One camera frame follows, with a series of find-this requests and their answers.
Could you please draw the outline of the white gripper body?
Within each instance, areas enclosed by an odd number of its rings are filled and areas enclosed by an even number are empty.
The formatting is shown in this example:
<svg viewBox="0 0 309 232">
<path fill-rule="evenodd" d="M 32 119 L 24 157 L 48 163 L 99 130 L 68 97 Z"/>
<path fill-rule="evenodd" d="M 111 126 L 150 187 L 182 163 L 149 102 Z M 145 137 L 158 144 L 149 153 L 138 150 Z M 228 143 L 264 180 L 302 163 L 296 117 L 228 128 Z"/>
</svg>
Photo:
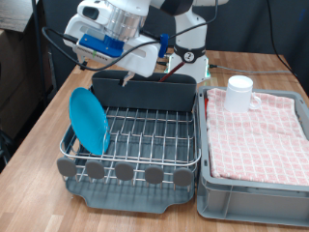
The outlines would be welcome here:
<svg viewBox="0 0 309 232">
<path fill-rule="evenodd" d="M 117 66 L 145 77 L 155 70 L 160 44 L 139 34 L 144 17 L 134 14 L 98 15 L 96 19 L 76 14 L 65 34 L 75 39 L 64 40 L 79 58 L 89 58 L 103 65 Z"/>
</svg>

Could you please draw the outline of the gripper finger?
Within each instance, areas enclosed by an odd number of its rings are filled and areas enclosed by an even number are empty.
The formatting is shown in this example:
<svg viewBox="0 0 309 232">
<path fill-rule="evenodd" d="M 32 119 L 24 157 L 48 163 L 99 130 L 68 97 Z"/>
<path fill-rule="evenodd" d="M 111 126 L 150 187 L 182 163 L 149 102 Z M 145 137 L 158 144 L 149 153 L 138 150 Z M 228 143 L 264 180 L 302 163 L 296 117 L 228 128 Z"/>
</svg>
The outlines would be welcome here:
<svg viewBox="0 0 309 232">
<path fill-rule="evenodd" d="M 135 76 L 134 72 L 128 72 L 125 78 L 123 79 L 122 87 L 125 87 L 127 82 L 131 80 L 132 78 L 134 78 L 134 76 Z"/>
</svg>

